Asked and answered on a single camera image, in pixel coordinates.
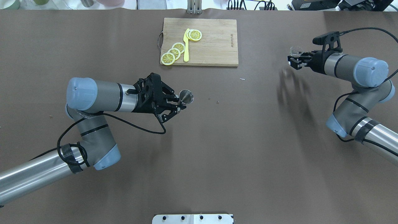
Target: brown tabletop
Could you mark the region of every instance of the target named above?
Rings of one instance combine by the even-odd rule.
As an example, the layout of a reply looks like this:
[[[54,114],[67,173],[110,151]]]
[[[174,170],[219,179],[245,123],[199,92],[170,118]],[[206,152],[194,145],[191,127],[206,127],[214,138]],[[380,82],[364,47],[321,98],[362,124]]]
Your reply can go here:
[[[160,65],[165,17],[237,19],[239,66]],[[315,36],[369,26],[398,35],[398,13],[1,11],[0,171],[55,147],[72,123],[64,112],[72,77],[133,84],[155,72],[195,101],[162,136],[107,118],[120,162],[10,202],[0,222],[149,224],[154,214],[227,212],[237,224],[397,223],[398,168],[325,126],[350,83],[286,63],[291,46],[319,49]],[[341,44],[397,68],[398,47],[382,32],[350,33]],[[397,108],[394,97],[369,116],[398,130]],[[160,130],[153,115],[116,115]],[[79,139],[72,130],[63,143]]]

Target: lemon slice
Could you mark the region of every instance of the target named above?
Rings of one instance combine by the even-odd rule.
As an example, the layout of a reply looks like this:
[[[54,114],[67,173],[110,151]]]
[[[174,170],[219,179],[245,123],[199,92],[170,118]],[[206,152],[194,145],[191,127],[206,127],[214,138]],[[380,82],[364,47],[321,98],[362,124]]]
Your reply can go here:
[[[173,53],[167,52],[164,53],[161,57],[160,57],[160,61],[164,64],[164,65],[171,65],[176,61],[176,57],[174,56]]]
[[[173,44],[172,48],[177,48],[181,54],[185,51],[185,45],[180,42]]]
[[[176,60],[178,60],[179,57],[181,56],[181,53],[177,48],[171,48],[168,52],[172,53],[174,57],[176,57]]]
[[[198,41],[202,39],[202,32],[197,29],[192,29],[188,32],[188,38],[192,41]]]

